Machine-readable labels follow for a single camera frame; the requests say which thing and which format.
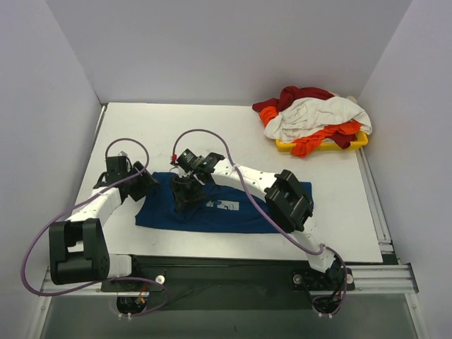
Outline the blue Mickey Mouse t-shirt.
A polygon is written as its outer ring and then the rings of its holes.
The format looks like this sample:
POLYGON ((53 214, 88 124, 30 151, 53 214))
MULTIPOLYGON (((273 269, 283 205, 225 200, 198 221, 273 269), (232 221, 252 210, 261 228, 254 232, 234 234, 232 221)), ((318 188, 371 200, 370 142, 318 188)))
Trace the blue Mickey Mouse t-shirt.
POLYGON ((239 189, 207 184, 203 188, 204 200, 178 213, 171 182, 179 176, 171 172, 154 172, 153 177, 159 184, 150 189, 135 216, 135 224, 139 227, 210 233, 277 232, 239 189))

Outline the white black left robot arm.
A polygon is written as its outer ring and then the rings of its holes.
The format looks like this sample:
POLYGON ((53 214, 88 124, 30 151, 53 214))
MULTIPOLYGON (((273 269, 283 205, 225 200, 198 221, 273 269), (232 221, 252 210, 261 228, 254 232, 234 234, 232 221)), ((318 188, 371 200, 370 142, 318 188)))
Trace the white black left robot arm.
POLYGON ((133 291, 143 282, 132 256, 109 253, 103 227, 126 199, 141 200, 157 181, 141 162, 131 162, 126 155, 108 157, 106 167, 88 202, 49 227, 50 274, 56 285, 117 278, 125 290, 133 291))

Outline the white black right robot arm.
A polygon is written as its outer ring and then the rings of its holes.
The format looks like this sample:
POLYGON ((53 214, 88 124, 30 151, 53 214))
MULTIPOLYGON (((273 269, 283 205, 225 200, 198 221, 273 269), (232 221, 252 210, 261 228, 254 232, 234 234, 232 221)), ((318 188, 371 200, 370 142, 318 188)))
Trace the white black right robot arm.
POLYGON ((307 255, 316 285, 329 288, 337 280, 346 280, 343 260, 322 242, 313 221, 311 194, 291 171, 262 172, 217 153, 201 157, 190 150, 173 155, 172 164, 179 169, 179 176, 171 181, 176 212, 185 212, 206 200, 208 184, 238 189, 277 232, 307 255))

